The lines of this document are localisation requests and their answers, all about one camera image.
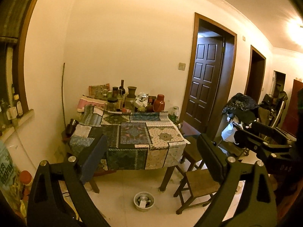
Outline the red thermos jug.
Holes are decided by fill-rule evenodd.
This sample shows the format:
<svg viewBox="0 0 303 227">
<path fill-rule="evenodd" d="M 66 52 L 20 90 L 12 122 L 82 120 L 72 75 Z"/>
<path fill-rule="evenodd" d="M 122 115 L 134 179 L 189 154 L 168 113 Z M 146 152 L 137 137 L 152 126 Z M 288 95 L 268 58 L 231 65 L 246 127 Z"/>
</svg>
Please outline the red thermos jug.
<svg viewBox="0 0 303 227">
<path fill-rule="evenodd" d="M 164 95 L 158 94 L 157 98 L 153 104 L 153 111 L 154 112 L 162 112 L 165 108 L 165 101 L 164 101 Z"/>
</svg>

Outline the clothes rack with garments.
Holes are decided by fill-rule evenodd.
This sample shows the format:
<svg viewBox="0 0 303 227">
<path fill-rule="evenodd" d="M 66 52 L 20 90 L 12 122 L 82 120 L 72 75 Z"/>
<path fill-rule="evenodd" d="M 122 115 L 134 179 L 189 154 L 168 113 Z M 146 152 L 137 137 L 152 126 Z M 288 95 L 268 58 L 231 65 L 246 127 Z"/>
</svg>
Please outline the clothes rack with garments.
<svg viewBox="0 0 303 227">
<path fill-rule="evenodd" d="M 227 125 L 232 122 L 238 131 L 258 119 L 259 108 L 253 98 L 237 93 L 225 104 L 222 115 L 226 115 Z"/>
</svg>

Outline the pink patterned box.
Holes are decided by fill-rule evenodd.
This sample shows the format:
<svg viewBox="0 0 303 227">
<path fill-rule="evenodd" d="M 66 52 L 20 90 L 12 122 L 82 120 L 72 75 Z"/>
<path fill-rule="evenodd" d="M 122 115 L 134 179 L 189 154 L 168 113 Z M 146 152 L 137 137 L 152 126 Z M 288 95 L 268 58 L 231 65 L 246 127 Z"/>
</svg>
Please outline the pink patterned box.
<svg viewBox="0 0 303 227">
<path fill-rule="evenodd" d="M 77 104 L 77 112 L 84 112 L 84 108 L 87 105 L 93 105 L 99 108 L 104 108 L 106 105 L 107 101 L 106 100 L 98 100 L 95 98 L 91 98 L 88 96 L 82 96 L 79 99 L 79 102 Z"/>
</svg>

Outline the thin stick against wall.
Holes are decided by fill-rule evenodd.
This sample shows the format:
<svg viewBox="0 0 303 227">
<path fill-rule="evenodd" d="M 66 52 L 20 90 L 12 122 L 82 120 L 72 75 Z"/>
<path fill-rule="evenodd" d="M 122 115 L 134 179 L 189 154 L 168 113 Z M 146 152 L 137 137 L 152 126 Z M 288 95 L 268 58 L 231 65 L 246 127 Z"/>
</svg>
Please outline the thin stick against wall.
<svg viewBox="0 0 303 227">
<path fill-rule="evenodd" d="M 63 123 L 64 123 L 64 129 L 66 128 L 66 119 L 65 119 L 65 106 L 64 106 L 64 74 L 65 74 L 65 65 L 66 63 L 63 63 L 62 68 L 62 77 L 61 77 L 61 102 L 62 102 L 62 113 L 63 113 Z"/>
</svg>

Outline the patchwork patterned tablecloth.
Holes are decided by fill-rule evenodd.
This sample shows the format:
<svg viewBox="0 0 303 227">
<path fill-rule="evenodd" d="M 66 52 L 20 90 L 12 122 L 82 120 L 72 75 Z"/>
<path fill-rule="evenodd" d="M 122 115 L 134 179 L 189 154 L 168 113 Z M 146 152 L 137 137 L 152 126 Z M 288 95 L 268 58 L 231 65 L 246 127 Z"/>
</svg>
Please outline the patchwork patterned tablecloth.
<svg viewBox="0 0 303 227">
<path fill-rule="evenodd" d="M 122 113 L 86 105 L 69 145 L 75 155 L 103 134 L 107 152 L 105 169 L 153 170 L 178 164 L 188 141 L 167 112 Z"/>
</svg>

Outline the glass jar black lid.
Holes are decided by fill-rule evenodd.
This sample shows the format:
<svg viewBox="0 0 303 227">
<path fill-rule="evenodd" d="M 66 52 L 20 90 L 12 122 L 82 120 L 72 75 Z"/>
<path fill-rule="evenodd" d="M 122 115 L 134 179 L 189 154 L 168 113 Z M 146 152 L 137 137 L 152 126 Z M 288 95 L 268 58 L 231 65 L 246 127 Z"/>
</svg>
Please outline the glass jar black lid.
<svg viewBox="0 0 303 227">
<path fill-rule="evenodd" d="M 116 111 L 117 110 L 118 99 L 116 97 L 109 97 L 107 99 L 107 110 Z"/>
</svg>

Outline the dark wooden door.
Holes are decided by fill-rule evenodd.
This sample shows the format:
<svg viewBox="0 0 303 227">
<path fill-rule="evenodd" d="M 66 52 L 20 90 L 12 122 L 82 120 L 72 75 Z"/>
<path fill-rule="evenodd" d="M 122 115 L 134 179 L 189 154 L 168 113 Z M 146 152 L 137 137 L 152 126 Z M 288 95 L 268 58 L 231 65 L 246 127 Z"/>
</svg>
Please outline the dark wooden door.
<svg viewBox="0 0 303 227">
<path fill-rule="evenodd" d="M 222 37 L 197 39 L 190 95 L 184 120 L 200 133 L 206 128 L 214 104 L 220 77 L 222 50 Z"/>
</svg>

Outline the dark wine bottle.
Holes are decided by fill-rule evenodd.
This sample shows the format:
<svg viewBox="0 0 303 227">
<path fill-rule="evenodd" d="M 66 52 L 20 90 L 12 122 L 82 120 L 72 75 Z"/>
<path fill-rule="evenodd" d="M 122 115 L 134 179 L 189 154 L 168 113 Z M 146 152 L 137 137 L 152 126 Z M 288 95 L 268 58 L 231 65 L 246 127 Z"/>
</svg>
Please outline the dark wine bottle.
<svg viewBox="0 0 303 227">
<path fill-rule="evenodd" d="M 121 80 L 119 89 L 121 90 L 121 95 L 124 96 L 126 93 L 126 90 L 124 89 L 124 80 L 123 79 Z"/>
</svg>

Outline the wall light switch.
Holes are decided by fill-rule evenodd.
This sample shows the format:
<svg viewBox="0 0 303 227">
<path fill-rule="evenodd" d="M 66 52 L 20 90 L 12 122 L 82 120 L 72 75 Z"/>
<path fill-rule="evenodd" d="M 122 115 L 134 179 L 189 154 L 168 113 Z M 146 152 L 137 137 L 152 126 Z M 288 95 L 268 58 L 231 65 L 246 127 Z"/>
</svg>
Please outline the wall light switch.
<svg viewBox="0 0 303 227">
<path fill-rule="evenodd" d="M 186 64 L 185 63 L 179 63 L 178 64 L 178 70 L 185 71 L 185 68 L 186 68 Z"/>
</svg>

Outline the white plastic bag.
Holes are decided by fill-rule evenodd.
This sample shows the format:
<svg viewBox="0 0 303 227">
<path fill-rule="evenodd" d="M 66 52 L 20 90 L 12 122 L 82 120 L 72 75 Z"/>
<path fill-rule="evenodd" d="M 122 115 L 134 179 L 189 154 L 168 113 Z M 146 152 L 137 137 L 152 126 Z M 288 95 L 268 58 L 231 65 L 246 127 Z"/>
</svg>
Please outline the white plastic bag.
<svg viewBox="0 0 303 227">
<path fill-rule="evenodd" d="M 226 128 L 221 132 L 221 137 L 225 142 L 235 143 L 234 135 L 237 129 L 234 127 L 234 124 L 229 123 Z"/>
</svg>

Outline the brown ceramic vase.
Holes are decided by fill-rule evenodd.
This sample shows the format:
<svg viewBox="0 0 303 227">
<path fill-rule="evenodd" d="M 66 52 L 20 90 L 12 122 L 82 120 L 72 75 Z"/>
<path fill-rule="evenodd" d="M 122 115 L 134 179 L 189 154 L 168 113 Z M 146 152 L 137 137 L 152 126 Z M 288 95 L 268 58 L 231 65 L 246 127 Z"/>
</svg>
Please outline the brown ceramic vase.
<svg viewBox="0 0 303 227">
<path fill-rule="evenodd" d="M 136 87 L 134 86 L 128 86 L 128 98 L 136 98 Z"/>
</svg>

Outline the white plastic trash bin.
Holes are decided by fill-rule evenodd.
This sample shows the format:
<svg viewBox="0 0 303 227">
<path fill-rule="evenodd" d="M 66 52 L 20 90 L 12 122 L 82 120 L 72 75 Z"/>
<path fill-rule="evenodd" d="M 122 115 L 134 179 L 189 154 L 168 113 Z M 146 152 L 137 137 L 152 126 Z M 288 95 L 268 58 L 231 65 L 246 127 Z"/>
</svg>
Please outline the white plastic trash bin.
<svg viewBox="0 0 303 227">
<path fill-rule="evenodd" d="M 135 208 L 140 212 L 147 212 L 155 205 L 155 198 L 149 192 L 139 192 L 133 198 Z"/>
</svg>

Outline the white topped bottle on sill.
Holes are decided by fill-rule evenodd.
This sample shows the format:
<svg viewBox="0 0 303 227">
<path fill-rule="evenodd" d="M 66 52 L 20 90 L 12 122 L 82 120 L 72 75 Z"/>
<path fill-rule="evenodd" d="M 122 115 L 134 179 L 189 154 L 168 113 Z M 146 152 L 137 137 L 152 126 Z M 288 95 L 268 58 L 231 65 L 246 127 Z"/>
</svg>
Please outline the white topped bottle on sill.
<svg viewBox="0 0 303 227">
<path fill-rule="evenodd" d="M 22 104 L 20 102 L 20 98 L 19 98 L 18 94 L 14 95 L 14 105 L 17 110 L 17 117 L 22 118 L 22 116 L 24 115 L 24 112 L 23 112 Z"/>
</svg>

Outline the small wooden stool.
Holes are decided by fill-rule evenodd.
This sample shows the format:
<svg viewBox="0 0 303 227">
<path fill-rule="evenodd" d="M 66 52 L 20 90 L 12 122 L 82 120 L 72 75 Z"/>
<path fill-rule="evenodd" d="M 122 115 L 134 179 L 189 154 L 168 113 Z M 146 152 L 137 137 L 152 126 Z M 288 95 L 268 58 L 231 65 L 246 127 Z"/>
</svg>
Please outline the small wooden stool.
<svg viewBox="0 0 303 227">
<path fill-rule="evenodd" d="M 214 194 L 219 190 L 220 184 L 213 180 L 208 169 L 189 171 L 180 182 L 173 197 L 179 197 L 181 207 L 176 210 L 180 215 L 184 210 L 194 207 L 207 207 L 213 200 Z M 200 197 L 209 196 L 209 199 L 200 203 L 193 202 Z"/>
</svg>

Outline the bamboo window blind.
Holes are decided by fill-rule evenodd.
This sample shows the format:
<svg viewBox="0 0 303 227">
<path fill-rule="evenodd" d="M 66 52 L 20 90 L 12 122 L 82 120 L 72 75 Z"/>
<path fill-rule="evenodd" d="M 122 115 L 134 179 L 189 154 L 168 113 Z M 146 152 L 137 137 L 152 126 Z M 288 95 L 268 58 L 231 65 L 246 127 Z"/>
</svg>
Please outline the bamboo window blind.
<svg viewBox="0 0 303 227">
<path fill-rule="evenodd" d="M 1 1 L 1 42 L 16 44 L 33 0 Z"/>
</svg>

